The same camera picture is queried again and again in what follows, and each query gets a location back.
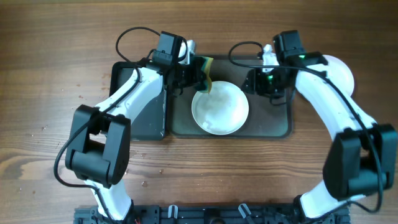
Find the green yellow sponge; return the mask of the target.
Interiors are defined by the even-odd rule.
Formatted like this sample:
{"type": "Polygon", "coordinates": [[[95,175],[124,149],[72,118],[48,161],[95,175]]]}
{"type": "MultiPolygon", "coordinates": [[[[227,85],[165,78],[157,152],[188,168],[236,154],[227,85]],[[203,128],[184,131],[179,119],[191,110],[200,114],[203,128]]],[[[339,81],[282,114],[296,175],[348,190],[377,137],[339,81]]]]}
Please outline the green yellow sponge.
{"type": "Polygon", "coordinates": [[[201,66],[201,72],[205,75],[205,79],[200,82],[200,85],[196,87],[197,91],[200,93],[210,93],[212,88],[212,80],[210,78],[210,69],[211,64],[213,62],[213,58],[211,57],[200,57],[203,60],[201,66]]]}

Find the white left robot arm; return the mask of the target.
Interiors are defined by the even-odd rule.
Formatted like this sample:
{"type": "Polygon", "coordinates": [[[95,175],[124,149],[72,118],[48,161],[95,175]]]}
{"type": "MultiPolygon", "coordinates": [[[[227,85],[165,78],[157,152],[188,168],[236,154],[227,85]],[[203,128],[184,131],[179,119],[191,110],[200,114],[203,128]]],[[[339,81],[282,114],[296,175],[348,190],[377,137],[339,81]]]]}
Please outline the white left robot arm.
{"type": "Polygon", "coordinates": [[[139,223],[134,204],[123,182],[130,151],[131,125],[141,111],[166,89],[182,91],[195,87],[211,90],[212,58],[195,55],[192,40],[159,33],[156,49],[140,61],[125,60],[132,69],[129,79],[108,99],[94,107],[81,105],[74,115],[68,141],[53,166],[55,178],[69,184],[58,173],[61,158],[67,169],[91,189],[97,207],[77,209],[75,223],[139,223]]]}

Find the white plate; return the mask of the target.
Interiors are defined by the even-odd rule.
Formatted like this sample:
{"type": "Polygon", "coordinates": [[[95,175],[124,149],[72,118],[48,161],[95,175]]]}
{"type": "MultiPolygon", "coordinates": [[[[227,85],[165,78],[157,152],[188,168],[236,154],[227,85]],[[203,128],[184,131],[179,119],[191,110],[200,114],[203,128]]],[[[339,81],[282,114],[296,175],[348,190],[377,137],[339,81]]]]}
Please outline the white plate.
{"type": "Polygon", "coordinates": [[[342,60],[331,55],[323,55],[328,61],[328,78],[343,92],[352,96],[354,92],[354,76],[342,60]]]}
{"type": "Polygon", "coordinates": [[[240,129],[249,116],[243,91],[226,81],[212,83],[209,93],[196,92],[191,105],[193,119],[207,133],[224,136],[240,129]]]}

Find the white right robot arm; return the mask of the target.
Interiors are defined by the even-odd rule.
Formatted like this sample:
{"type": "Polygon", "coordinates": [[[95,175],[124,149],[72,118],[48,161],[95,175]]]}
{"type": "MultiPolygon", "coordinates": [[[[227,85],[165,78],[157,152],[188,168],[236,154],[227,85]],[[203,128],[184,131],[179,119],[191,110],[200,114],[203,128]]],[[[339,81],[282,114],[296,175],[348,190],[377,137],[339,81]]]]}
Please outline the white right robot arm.
{"type": "Polygon", "coordinates": [[[352,99],[354,78],[340,59],[307,52],[296,30],[281,32],[272,44],[262,45],[259,65],[249,65],[242,89],[280,105],[284,90],[299,92],[326,126],[331,148],[322,181],[294,200],[292,220],[313,223],[362,198],[377,195],[375,211],[384,192],[394,184],[397,132],[379,124],[352,99]]]}

